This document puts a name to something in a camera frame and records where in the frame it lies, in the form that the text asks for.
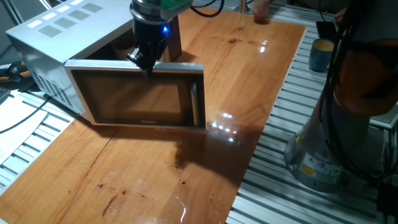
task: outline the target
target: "mug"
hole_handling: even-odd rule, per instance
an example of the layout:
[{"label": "mug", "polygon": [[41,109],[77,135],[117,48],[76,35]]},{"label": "mug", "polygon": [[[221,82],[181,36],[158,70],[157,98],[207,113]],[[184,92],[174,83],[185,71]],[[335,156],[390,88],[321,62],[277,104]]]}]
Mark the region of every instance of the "mug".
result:
[{"label": "mug", "polygon": [[335,44],[328,39],[317,39],[312,43],[309,68],[314,72],[325,72],[330,63]]},{"label": "mug", "polygon": [[134,50],[134,39],[128,37],[117,39],[113,42],[112,48],[118,60],[127,60],[127,54]]}]

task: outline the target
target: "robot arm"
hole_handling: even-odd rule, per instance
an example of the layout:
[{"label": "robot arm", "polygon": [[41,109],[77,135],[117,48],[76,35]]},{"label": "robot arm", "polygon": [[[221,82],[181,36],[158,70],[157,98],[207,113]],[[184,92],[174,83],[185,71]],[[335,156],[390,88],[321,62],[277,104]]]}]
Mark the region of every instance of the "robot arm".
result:
[{"label": "robot arm", "polygon": [[150,77],[156,60],[160,59],[166,46],[169,22],[187,10],[193,0],[132,0],[132,31],[136,37],[136,50],[127,58]]}]

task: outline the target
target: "microwave vent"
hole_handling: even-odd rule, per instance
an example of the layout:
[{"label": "microwave vent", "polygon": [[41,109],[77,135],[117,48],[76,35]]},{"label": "microwave vent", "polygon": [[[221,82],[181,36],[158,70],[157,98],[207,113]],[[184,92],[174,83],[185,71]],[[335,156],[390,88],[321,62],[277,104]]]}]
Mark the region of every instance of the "microwave vent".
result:
[{"label": "microwave vent", "polygon": [[101,9],[103,9],[101,6],[97,6],[96,4],[93,4],[93,3],[85,4],[81,8],[82,9],[86,9],[87,11],[90,11],[90,12],[94,12],[94,13],[96,13],[96,12],[100,11]]},{"label": "microwave vent", "polygon": [[58,25],[58,26],[61,26],[61,27],[65,28],[65,29],[68,29],[69,27],[74,26],[76,24],[76,22],[73,22],[73,21],[71,21],[71,20],[69,20],[67,18],[64,18],[64,17],[59,19],[59,20],[57,20],[57,21],[55,21],[54,23],[56,25]]},{"label": "microwave vent", "polygon": [[89,17],[90,15],[87,13],[84,13],[82,11],[75,10],[75,11],[69,13],[68,16],[82,21],[82,20],[86,19],[87,17]]},{"label": "microwave vent", "polygon": [[52,37],[55,37],[56,35],[60,34],[62,31],[60,31],[57,28],[54,28],[50,25],[47,25],[47,26],[39,29],[39,32],[52,38]]},{"label": "microwave vent", "polygon": [[73,107],[71,101],[69,100],[68,95],[65,93],[63,89],[57,87],[55,84],[44,79],[42,76],[36,74],[35,72],[32,72],[32,74],[35,77],[37,85],[39,87],[51,93],[53,98],[62,100],[64,103],[67,103],[69,104],[69,106]]}]

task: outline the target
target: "warning label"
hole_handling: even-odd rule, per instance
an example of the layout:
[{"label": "warning label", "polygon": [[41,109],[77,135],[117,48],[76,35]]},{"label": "warning label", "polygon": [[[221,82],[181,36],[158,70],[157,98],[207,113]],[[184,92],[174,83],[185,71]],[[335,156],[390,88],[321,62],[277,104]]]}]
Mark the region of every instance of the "warning label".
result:
[{"label": "warning label", "polygon": [[333,164],[327,164],[306,153],[300,170],[316,180],[335,184],[340,176],[340,170]]}]

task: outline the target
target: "wooden table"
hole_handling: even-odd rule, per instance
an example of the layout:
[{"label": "wooden table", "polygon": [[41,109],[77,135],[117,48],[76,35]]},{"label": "wooden table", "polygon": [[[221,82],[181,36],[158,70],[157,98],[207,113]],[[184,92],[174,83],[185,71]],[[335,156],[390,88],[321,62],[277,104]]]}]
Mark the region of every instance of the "wooden table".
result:
[{"label": "wooden table", "polygon": [[205,64],[206,118],[223,130],[184,134],[76,119],[0,197],[0,218],[225,222],[304,27],[259,25],[235,12],[208,19],[189,10],[179,20],[179,60]]}]

